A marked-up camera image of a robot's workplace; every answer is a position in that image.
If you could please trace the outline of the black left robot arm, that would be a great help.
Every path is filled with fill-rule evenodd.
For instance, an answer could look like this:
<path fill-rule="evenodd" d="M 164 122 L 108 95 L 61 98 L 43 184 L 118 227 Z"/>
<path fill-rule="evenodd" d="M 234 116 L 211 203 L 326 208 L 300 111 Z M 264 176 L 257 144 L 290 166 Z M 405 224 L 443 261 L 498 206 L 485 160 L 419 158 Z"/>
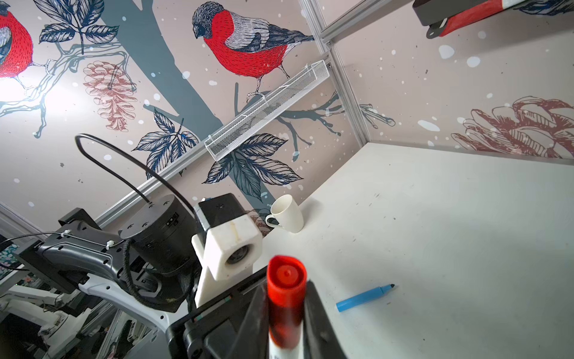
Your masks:
<path fill-rule="evenodd" d="M 83 209 L 16 258 L 64 293 L 80 290 L 160 330 L 172 358 L 225 358 L 264 270 L 263 234 L 233 194 L 188 208 L 168 194 L 146 203 L 118 233 Z"/>

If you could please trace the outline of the blue marker pen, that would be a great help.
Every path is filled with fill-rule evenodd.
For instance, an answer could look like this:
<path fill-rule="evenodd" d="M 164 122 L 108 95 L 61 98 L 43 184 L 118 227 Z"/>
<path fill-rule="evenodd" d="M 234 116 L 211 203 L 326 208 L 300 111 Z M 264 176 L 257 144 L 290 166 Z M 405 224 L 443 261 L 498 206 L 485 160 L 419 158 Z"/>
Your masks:
<path fill-rule="evenodd" d="M 350 310 L 351 308 L 373 302 L 387 295 L 395 287 L 395 284 L 389 284 L 384 287 L 376 287 L 366 292 L 357 294 L 353 297 L 350 297 L 349 299 L 338 302 L 336 304 L 336 309 L 341 313 L 343 311 Z"/>

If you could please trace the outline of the white marker pen red end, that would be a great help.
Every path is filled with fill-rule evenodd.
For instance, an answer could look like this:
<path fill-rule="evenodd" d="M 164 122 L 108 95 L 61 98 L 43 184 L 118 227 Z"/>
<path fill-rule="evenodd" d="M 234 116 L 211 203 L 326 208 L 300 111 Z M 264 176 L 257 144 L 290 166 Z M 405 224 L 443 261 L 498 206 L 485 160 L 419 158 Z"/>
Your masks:
<path fill-rule="evenodd" d="M 278 346 L 268 336 L 268 358 L 269 359 L 304 359 L 303 354 L 303 334 L 300 334 L 299 341 L 293 349 L 286 349 Z"/>

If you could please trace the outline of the red pen cap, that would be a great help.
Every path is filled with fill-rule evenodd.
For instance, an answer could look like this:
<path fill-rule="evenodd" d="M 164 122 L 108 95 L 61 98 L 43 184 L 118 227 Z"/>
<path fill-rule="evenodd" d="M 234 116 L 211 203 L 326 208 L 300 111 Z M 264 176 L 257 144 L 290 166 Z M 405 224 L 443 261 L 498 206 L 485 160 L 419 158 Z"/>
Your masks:
<path fill-rule="evenodd" d="M 269 334 L 281 349 L 295 349 L 300 342 L 306 282 L 306 268 L 298 259 L 279 255 L 269 261 Z"/>

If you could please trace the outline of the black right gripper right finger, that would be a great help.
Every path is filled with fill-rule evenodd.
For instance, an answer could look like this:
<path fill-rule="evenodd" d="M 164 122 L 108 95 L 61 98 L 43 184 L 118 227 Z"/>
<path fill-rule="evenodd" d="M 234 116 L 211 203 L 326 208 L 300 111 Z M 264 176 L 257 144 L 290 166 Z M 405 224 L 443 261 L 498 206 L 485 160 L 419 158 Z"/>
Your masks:
<path fill-rule="evenodd" d="M 305 359 L 346 359 L 318 290 L 312 281 L 306 283 L 303 303 L 303 357 Z"/>

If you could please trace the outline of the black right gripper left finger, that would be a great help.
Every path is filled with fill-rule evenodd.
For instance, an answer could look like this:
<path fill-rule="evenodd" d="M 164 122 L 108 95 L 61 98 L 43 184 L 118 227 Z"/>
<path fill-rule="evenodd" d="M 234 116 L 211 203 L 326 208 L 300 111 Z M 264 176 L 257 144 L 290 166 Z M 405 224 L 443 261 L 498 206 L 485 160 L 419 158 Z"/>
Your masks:
<path fill-rule="evenodd" d="M 269 358 L 267 282 L 258 285 L 227 358 Z"/>

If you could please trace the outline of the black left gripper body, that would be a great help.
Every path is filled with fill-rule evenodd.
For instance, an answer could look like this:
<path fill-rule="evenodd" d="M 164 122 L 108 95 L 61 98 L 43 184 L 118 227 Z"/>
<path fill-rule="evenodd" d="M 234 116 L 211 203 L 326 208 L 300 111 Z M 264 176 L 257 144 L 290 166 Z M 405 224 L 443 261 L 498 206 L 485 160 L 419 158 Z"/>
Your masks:
<path fill-rule="evenodd" d="M 170 325 L 166 331 L 170 357 L 225 358 L 266 278 L 264 267 Z"/>

